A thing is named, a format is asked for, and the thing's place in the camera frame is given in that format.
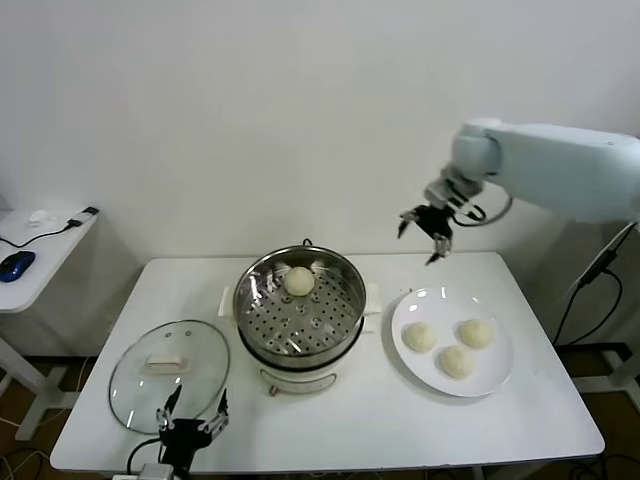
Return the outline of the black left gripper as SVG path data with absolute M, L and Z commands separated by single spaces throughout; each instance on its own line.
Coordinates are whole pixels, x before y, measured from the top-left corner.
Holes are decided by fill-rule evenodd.
M 173 411 L 181 394 L 181 386 L 168 396 L 164 406 L 156 410 L 159 438 L 165 451 L 161 462 L 170 465 L 175 473 L 188 473 L 197 451 L 210 445 L 210 433 L 222 432 L 229 423 L 227 389 L 220 397 L 216 414 L 208 421 L 176 419 Z

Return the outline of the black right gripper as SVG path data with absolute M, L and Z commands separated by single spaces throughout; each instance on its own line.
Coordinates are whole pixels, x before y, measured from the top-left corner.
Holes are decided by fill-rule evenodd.
M 450 239 L 453 233 L 449 219 L 450 215 L 446 209 L 438 209 L 432 205 L 419 205 L 400 214 L 397 237 L 401 238 L 411 224 L 417 225 L 433 239 L 433 253 L 426 261 L 426 265 L 430 265 L 446 258 L 450 253 Z

